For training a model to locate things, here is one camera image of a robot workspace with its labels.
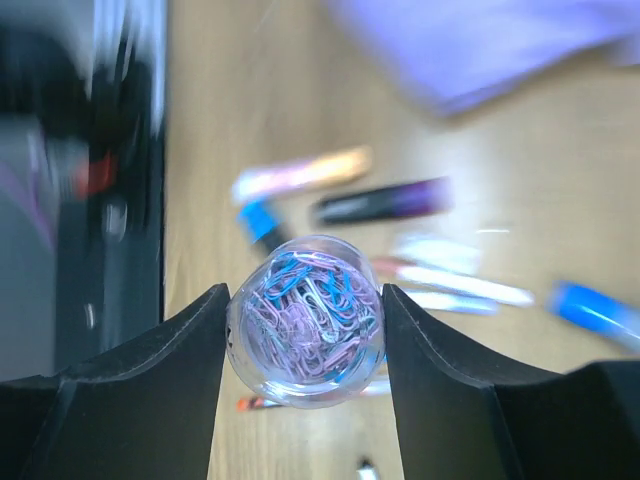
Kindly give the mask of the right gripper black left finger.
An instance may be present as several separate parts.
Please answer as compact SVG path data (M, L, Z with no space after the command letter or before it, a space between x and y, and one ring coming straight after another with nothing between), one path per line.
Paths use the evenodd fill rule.
M2 478L206 478L229 300L215 285L101 355L2 383Z

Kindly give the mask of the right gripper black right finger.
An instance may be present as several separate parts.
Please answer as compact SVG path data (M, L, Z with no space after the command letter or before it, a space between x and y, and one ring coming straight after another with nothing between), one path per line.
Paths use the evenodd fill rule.
M566 374L495 352L387 284L387 365L408 479L635 479L639 365Z

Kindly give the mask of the clear jar of paperclips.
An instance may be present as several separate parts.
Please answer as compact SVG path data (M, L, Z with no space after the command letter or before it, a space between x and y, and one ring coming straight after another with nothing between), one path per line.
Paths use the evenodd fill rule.
M227 307L227 355L255 394L316 409L360 394L385 356L373 269L350 243L293 239L270 253Z

